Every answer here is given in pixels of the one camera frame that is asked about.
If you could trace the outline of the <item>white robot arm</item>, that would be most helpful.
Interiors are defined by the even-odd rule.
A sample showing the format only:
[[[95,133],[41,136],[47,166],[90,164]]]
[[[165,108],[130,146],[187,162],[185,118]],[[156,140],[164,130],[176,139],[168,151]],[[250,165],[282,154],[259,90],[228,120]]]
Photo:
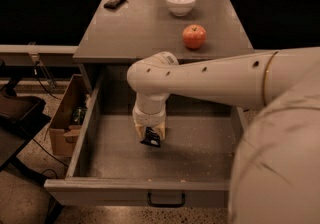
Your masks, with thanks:
[[[257,111],[237,147],[229,224],[320,224],[320,48],[190,64],[161,52],[134,63],[138,133],[163,127],[171,94]]]

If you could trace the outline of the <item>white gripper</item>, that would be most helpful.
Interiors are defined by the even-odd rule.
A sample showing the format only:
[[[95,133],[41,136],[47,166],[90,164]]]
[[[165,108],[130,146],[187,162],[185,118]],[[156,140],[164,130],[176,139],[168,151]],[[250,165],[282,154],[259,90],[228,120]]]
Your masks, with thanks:
[[[161,140],[165,139],[166,101],[169,94],[145,95],[136,94],[132,111],[134,126],[140,140],[145,139],[146,127],[156,127],[156,133]]]

